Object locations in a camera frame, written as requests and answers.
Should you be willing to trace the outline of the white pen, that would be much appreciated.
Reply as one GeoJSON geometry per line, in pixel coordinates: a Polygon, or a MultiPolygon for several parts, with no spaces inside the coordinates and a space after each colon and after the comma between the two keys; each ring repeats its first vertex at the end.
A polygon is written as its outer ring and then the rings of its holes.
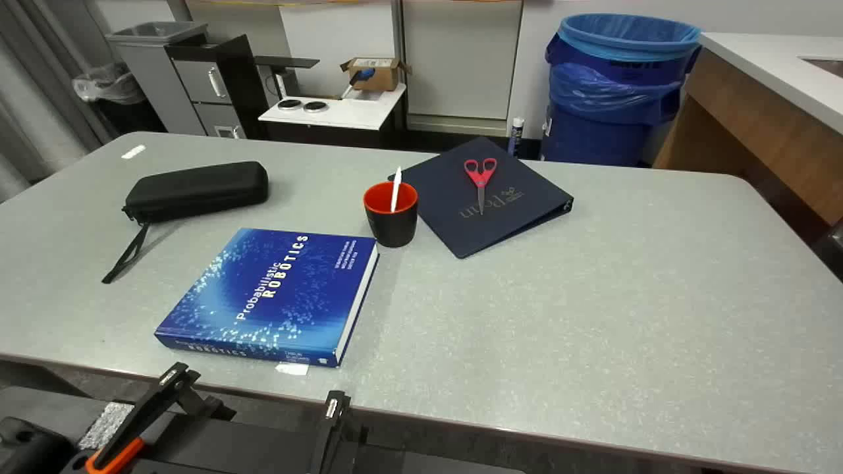
{"type": "Polygon", "coordinates": [[[397,203],[400,203],[400,185],[402,185],[402,168],[397,167],[393,175],[393,192],[390,192],[390,213],[397,213],[397,203]]]}

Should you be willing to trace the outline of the black mug red inside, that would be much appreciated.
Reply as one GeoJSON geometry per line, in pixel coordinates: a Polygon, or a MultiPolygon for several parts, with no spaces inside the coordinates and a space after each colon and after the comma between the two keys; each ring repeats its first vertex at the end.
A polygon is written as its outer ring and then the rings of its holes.
{"type": "Polygon", "coordinates": [[[419,192],[413,185],[400,185],[397,213],[390,213],[390,183],[380,183],[364,192],[364,212],[373,241],[384,247],[402,247],[413,241],[419,192]]]}

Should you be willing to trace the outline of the dark navy binder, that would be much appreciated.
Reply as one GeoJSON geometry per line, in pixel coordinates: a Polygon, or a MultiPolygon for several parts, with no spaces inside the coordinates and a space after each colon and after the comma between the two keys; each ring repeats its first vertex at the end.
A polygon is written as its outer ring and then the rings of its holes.
{"type": "Polygon", "coordinates": [[[409,167],[402,179],[419,192],[425,225],[456,258],[469,258],[575,205],[569,192],[485,138],[409,167]],[[469,159],[479,172],[488,168],[488,159],[496,162],[485,197],[476,197],[476,185],[464,168],[469,159]]]}

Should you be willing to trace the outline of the white side table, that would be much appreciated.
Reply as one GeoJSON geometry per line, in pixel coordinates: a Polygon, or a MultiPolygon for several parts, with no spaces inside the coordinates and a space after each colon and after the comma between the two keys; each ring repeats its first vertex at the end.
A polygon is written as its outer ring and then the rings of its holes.
{"type": "Polygon", "coordinates": [[[278,102],[273,102],[272,109],[265,109],[257,116],[257,122],[261,125],[380,131],[402,96],[405,96],[402,85],[397,85],[393,93],[346,89],[340,97],[288,96],[278,102]]]}

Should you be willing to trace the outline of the blue robotics book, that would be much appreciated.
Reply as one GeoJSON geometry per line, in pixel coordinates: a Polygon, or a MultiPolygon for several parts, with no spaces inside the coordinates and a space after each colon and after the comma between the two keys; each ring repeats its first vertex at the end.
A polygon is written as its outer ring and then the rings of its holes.
{"type": "Polygon", "coordinates": [[[373,237],[239,229],[156,337],[180,350],[340,367],[377,262],[373,237]]]}

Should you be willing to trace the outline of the white blue bottle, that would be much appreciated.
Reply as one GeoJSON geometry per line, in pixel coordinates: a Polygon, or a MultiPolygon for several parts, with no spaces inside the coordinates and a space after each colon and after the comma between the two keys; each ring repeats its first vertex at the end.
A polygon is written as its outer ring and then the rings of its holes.
{"type": "Polygon", "coordinates": [[[522,138],[525,138],[525,120],[515,116],[511,120],[511,127],[508,127],[508,156],[518,156],[522,138]]]}

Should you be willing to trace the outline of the cardboard box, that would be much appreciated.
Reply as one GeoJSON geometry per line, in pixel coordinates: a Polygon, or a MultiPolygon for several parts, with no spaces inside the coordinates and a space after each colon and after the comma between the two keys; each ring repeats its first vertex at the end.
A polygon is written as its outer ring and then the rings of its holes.
{"type": "Polygon", "coordinates": [[[402,63],[394,58],[348,58],[340,71],[356,93],[393,93],[402,77],[402,63]]]}

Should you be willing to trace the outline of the blue trash bin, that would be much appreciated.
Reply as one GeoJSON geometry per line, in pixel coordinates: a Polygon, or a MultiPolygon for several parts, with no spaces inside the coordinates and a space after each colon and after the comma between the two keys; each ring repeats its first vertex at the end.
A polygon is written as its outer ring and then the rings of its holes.
{"type": "Polygon", "coordinates": [[[650,131],[680,109],[699,39],[699,27],[659,16],[567,16],[544,47],[544,159],[641,167],[650,131]]]}

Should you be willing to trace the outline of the black zip case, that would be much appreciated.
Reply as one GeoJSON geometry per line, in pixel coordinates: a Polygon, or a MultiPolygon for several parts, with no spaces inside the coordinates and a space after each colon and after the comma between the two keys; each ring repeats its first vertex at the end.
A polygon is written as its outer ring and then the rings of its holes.
{"type": "Polygon", "coordinates": [[[103,284],[110,284],[137,262],[152,225],[256,205],[265,197],[268,172],[257,162],[143,176],[124,197],[124,213],[139,225],[139,233],[103,278],[103,284]]]}

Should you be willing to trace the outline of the grey filing cabinet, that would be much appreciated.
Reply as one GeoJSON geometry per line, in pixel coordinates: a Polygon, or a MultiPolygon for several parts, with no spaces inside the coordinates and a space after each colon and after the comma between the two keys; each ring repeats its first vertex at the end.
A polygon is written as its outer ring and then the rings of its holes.
{"type": "Polygon", "coordinates": [[[202,21],[144,21],[108,34],[169,131],[245,141],[256,79],[243,38],[212,42],[202,21]]]}

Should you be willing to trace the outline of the orange black clamp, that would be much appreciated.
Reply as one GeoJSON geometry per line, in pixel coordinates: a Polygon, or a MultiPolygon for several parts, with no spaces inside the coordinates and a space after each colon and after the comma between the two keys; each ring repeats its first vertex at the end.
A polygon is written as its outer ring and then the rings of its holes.
{"type": "Polygon", "coordinates": [[[120,416],[99,416],[85,436],[86,446],[66,463],[69,474],[126,474],[173,421],[231,421],[234,409],[212,396],[201,396],[201,374],[170,363],[147,393],[120,416]]]}

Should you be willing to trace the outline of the black bin with bag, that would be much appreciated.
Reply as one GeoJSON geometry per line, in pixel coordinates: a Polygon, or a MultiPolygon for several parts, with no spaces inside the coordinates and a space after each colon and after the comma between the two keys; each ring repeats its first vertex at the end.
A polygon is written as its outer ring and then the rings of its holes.
{"type": "Polygon", "coordinates": [[[119,135],[162,131],[157,113],[126,63],[106,63],[72,79],[79,100],[95,106],[119,135]]]}

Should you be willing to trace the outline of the wooden counter desk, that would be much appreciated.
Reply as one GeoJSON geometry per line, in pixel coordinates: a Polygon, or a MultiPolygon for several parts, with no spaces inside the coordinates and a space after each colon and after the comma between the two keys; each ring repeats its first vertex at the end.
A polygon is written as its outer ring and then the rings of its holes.
{"type": "Polygon", "coordinates": [[[706,33],[659,168],[735,175],[809,245],[843,222],[839,38],[706,33]]]}

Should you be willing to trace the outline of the red handled scissors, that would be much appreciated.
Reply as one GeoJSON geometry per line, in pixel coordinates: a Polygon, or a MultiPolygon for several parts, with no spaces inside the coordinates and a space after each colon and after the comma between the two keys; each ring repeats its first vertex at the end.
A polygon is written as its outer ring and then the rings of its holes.
{"type": "Polygon", "coordinates": [[[485,212],[485,187],[490,185],[496,172],[498,172],[496,159],[467,159],[464,162],[464,175],[469,176],[469,183],[476,189],[476,212],[485,212]]]}

